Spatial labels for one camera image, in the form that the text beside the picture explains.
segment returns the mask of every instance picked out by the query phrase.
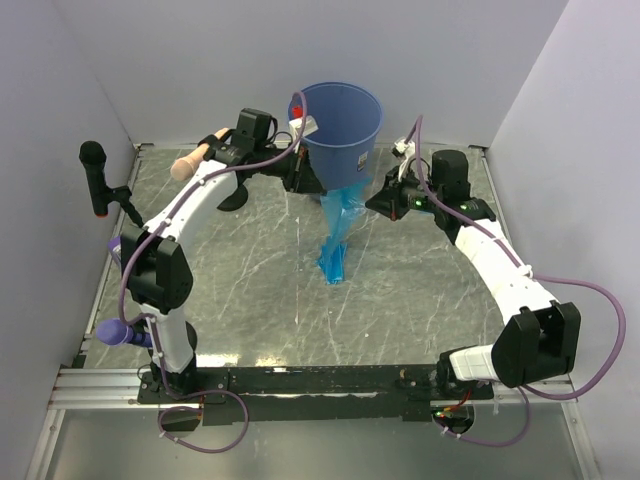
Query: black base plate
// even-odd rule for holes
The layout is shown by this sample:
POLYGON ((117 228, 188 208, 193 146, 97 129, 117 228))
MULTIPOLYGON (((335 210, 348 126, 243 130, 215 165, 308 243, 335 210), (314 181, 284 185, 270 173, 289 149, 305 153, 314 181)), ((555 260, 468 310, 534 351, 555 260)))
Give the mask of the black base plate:
MULTIPOLYGON (((253 421, 401 417, 428 422, 432 401, 459 400, 436 387, 435 374, 435 365, 222 367, 198 369, 198 383, 202 391, 226 389, 240 395, 253 421)), ((150 373, 142 382, 141 404, 185 403, 167 396, 150 373)), ((471 395, 472 400, 492 398, 491 385, 475 387, 471 395)), ((203 425, 229 425, 242 418, 234 399, 204 399, 203 425)))
POLYGON ((244 185, 240 185, 235 192, 225 198, 220 205, 218 205, 218 210, 222 212, 234 212, 247 203, 249 200, 249 191, 247 187, 244 185))

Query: blue bucket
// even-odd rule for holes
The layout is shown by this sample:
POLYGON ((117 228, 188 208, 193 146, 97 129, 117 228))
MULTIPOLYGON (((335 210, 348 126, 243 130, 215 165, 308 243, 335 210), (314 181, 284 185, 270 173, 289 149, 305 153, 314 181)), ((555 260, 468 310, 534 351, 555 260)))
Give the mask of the blue bucket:
MULTIPOLYGON (((316 176, 327 190, 350 187, 369 177, 376 135, 382 127, 382 106, 365 89, 342 82, 324 82, 302 90, 308 114, 318 131, 305 137, 316 176)), ((299 105, 294 99, 291 108, 299 105)))

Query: blue plastic bag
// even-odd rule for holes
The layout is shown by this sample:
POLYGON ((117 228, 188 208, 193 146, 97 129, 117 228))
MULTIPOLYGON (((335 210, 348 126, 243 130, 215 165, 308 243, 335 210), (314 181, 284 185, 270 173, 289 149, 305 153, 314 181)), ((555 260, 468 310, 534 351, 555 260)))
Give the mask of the blue plastic bag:
POLYGON ((328 284, 344 280, 344 257, 347 253, 345 239, 353 222, 366 211, 363 193, 370 181, 368 178, 350 187, 331 190, 320 198, 329 226, 329 236, 321 248, 316 264, 324 273, 328 284))

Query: marble floor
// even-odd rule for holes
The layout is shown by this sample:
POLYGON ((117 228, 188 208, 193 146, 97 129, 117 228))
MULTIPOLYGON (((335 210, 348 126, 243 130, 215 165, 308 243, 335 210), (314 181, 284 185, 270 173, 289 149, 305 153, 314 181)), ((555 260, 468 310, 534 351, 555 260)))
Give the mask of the marble floor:
MULTIPOLYGON (((426 146, 429 155, 442 146, 426 146)), ((462 149, 472 193, 495 207, 482 152, 462 149)), ((187 150, 142 150, 133 202, 148 220, 182 187, 169 168, 187 150)), ((377 148, 382 186, 395 159, 377 148)), ((430 215, 391 222, 363 211, 349 237, 346 281, 327 285, 315 265, 327 225, 313 199, 285 193, 277 179, 248 180, 249 201, 218 212, 187 252, 194 287, 186 304, 198 332, 198 363, 354 365, 433 363, 442 351, 492 343, 502 321, 482 280, 430 215)), ((96 320, 117 316, 120 274, 111 266, 96 320)), ((137 313, 128 299, 127 312, 137 313)), ((132 346, 92 339, 85 368, 135 368, 149 362, 132 346)))

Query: microphone stand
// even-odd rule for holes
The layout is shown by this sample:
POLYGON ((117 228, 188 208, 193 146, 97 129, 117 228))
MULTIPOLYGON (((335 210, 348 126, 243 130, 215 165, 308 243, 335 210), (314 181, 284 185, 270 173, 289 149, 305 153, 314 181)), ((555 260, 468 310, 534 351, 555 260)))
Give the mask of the microphone stand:
POLYGON ((124 213, 126 213, 131 221, 136 224, 139 228, 144 226, 144 222, 142 221, 142 216, 136 210, 136 207, 131 203, 131 190, 129 187, 122 186, 110 189, 110 192, 106 193, 107 203, 118 202, 124 213))

